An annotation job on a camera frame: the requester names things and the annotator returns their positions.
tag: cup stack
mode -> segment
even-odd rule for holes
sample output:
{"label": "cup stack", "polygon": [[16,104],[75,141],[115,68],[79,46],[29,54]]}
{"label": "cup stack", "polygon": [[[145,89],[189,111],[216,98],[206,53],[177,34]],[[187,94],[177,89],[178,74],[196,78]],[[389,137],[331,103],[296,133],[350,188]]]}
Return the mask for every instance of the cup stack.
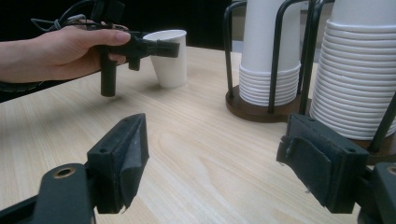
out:
{"label": "cup stack", "polygon": [[394,0],[337,0],[326,22],[310,116],[344,137],[372,140],[396,92],[395,10]]}
{"label": "cup stack", "polygon": [[[247,3],[239,94],[252,105],[269,104],[276,13],[283,2],[249,0]],[[300,70],[300,8],[301,4],[291,5],[283,17],[275,105],[285,105],[296,97]]]}

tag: table surface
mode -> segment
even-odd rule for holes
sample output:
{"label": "table surface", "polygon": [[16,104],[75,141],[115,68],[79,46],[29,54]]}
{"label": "table surface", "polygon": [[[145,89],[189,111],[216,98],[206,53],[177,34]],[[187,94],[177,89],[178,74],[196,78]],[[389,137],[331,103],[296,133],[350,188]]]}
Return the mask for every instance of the table surface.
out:
{"label": "table surface", "polygon": [[[276,161],[286,123],[256,123],[225,105],[223,51],[187,48],[188,83],[158,85],[151,61],[118,67],[117,96],[93,74],[0,104],[0,210],[38,193],[56,166],[84,163],[118,121],[145,113],[150,158],[131,207],[98,223],[357,223],[320,206]],[[238,84],[241,54],[233,53]]]}

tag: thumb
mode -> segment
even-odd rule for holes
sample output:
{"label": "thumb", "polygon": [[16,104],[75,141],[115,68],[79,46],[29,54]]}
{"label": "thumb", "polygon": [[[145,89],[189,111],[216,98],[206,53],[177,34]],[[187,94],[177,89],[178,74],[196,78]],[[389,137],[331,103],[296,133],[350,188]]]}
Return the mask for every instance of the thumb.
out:
{"label": "thumb", "polygon": [[118,46],[126,44],[131,35],[119,30],[95,30],[82,31],[83,35],[77,35],[80,44],[85,48],[90,48],[96,45]]}

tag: black bracket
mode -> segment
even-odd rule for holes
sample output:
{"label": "black bracket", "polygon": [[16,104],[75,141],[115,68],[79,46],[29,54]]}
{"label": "black bracket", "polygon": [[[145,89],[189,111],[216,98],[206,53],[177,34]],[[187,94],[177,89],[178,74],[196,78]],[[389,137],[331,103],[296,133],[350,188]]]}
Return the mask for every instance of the black bracket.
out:
{"label": "black bracket", "polygon": [[291,114],[276,160],[286,163],[331,213],[352,213],[359,223],[396,220],[396,165],[367,167],[369,153],[321,122]]}
{"label": "black bracket", "polygon": [[86,164],[47,172],[38,194],[0,211],[0,223],[95,223],[99,214],[127,209],[149,159],[146,117],[122,119],[89,152]]}
{"label": "black bracket", "polygon": [[[105,23],[119,22],[124,9],[124,4],[117,0],[96,0],[92,10],[91,19],[97,23],[102,21]],[[148,41],[135,34],[138,32],[129,32],[131,40],[118,47],[102,46],[101,56],[101,94],[103,96],[111,97],[116,95],[116,63],[108,59],[108,53],[116,53],[124,55],[129,63],[129,69],[138,71],[140,68],[140,59],[149,55],[156,55],[162,57],[177,58],[178,43],[171,43],[166,41]]]}

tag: hand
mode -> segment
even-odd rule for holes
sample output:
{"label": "hand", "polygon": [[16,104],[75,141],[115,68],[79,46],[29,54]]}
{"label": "hand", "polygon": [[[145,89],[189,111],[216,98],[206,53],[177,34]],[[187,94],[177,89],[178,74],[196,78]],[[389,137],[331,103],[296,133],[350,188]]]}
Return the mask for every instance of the hand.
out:
{"label": "hand", "polygon": [[[100,54],[94,46],[123,45],[130,39],[123,31],[86,31],[70,26],[34,39],[0,43],[0,81],[83,77],[100,69]],[[124,56],[109,55],[109,58],[125,62]]]}

